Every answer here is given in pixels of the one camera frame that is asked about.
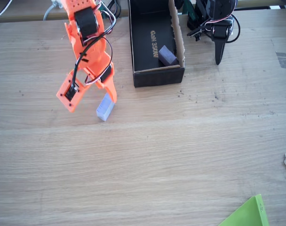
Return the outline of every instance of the foam block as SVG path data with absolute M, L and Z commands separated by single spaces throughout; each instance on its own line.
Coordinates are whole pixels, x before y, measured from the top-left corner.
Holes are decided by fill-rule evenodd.
M 97 116 L 103 121 L 106 121 L 109 115 L 111 114 L 114 105 L 115 103 L 112 102 L 110 95 L 106 93 L 96 110 Z
M 165 65 L 165 66 L 172 66 L 177 64 L 177 58 L 176 56 L 167 49 L 166 46 L 163 46 L 159 51 L 159 60 Z

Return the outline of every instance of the green paper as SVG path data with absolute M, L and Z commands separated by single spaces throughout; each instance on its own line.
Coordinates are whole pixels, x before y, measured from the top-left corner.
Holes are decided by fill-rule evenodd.
M 251 197 L 219 226 L 270 226 L 261 195 Z

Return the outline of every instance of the electrical wire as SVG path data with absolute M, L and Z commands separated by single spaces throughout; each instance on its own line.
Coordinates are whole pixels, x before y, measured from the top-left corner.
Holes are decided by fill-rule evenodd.
M 48 14 L 49 14 L 50 11 L 51 11 L 52 9 L 54 9 L 55 7 L 56 7 L 56 4 L 53 3 L 53 4 L 47 9 L 47 11 L 46 11 L 45 14 L 44 14 L 44 19 L 43 19 L 43 20 L 46 20 L 46 19 L 47 19 Z
M 104 5 L 104 3 L 101 1 L 100 2 L 103 7 L 106 8 L 106 6 Z M 84 55 L 86 54 L 86 52 L 96 43 L 98 42 L 103 36 L 105 36 L 106 34 L 108 34 L 109 32 L 111 32 L 112 28 L 115 26 L 116 24 L 116 17 L 114 16 L 114 14 L 108 9 L 108 13 L 110 13 L 110 16 L 113 16 L 113 20 L 112 20 L 112 24 L 111 26 L 106 29 L 106 31 L 104 31 L 103 33 L 101 33 L 97 38 L 95 38 L 94 40 L 92 40 L 91 43 L 89 43 L 87 45 L 87 47 L 85 47 L 85 49 L 82 51 L 82 53 L 80 54 L 79 58 L 77 59 L 76 61 L 76 64 L 75 64 L 75 68 L 74 68 L 74 72 L 73 72 L 73 77 L 72 77 L 72 84 L 71 84 L 71 87 L 74 88 L 75 87 L 75 81 L 76 81 L 76 74 L 77 74 L 77 70 L 78 70 L 78 66 L 82 60 L 82 58 L 84 57 Z
M 8 6 L 11 4 L 12 0 L 9 0 L 6 6 L 1 10 L 0 16 L 5 12 L 5 10 L 8 8 Z
M 236 3 L 235 3 L 235 6 L 234 6 L 234 9 L 233 9 L 233 10 L 232 10 L 232 12 L 230 13 L 230 15 L 228 15 L 228 16 L 226 16 L 226 17 L 222 18 L 222 19 L 218 19 L 218 20 L 209 20 L 209 21 L 207 21 L 207 22 L 205 23 L 205 25 L 207 25 L 207 24 L 217 23 L 217 22 L 220 22 L 220 21 L 222 21 L 222 20 L 227 19 L 229 16 L 231 16 L 231 15 L 233 14 L 233 12 L 234 12 L 234 10 L 235 10 L 235 8 L 236 8 L 237 4 L 238 4 L 238 0 L 236 0 Z
M 231 41 L 227 41 L 227 43 L 235 42 L 235 41 L 239 38 L 239 35 L 240 35 L 240 24 L 239 24 L 239 21 L 238 21 L 238 19 L 237 19 L 233 14 L 232 14 L 231 16 L 234 17 L 234 19 L 236 20 L 236 23 L 237 23 L 237 25 L 238 25 L 238 34 L 237 34 L 236 38 L 234 38 L 234 39 L 231 40 Z
M 86 81 L 86 85 L 91 85 L 91 84 L 94 84 L 95 82 L 97 82 L 104 74 L 104 72 L 109 68 L 109 66 L 111 65 L 111 61 L 113 59 L 113 48 L 111 46 L 111 43 L 105 38 L 105 37 L 102 37 L 102 39 L 105 39 L 107 41 L 107 43 L 110 45 L 110 48 L 111 48 L 111 58 L 110 58 L 110 62 L 109 64 L 105 67 L 105 69 L 100 73 L 100 75 L 98 75 L 96 78 L 94 78 L 93 80 L 91 81 Z
M 121 4 L 120 0 L 111 0 L 107 5 L 107 8 L 111 10 L 111 8 L 115 5 L 115 12 L 113 13 L 116 18 L 118 18 L 121 14 Z
M 235 42 L 235 41 L 239 38 L 239 36 L 240 36 L 240 24 L 239 24 L 239 21 L 238 21 L 238 19 L 237 19 L 233 14 L 232 14 L 231 16 L 234 17 L 234 19 L 235 19 L 235 21 L 236 21 L 236 23 L 237 23 L 237 25 L 238 25 L 238 34 L 237 34 L 236 38 L 234 38 L 234 39 L 231 40 L 231 41 L 227 41 L 226 43 Z M 211 38 L 211 36 L 210 36 L 207 32 L 208 32 L 208 31 L 204 31 L 204 34 L 205 34 L 207 37 Z

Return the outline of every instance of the purple block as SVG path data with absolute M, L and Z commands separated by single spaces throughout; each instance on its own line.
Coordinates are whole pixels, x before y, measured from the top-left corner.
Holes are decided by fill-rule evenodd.
M 163 46 L 159 51 L 159 60 L 165 65 L 165 66 L 172 66 L 176 65 L 178 63 L 177 58 L 175 55 L 167 49 L 166 46 Z

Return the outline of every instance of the cardboard box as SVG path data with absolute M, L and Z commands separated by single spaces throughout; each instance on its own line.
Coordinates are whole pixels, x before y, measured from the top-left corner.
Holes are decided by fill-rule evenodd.
M 182 82 L 184 44 L 174 0 L 128 0 L 134 86 Z M 179 64 L 164 66 L 158 51 L 166 46 Z

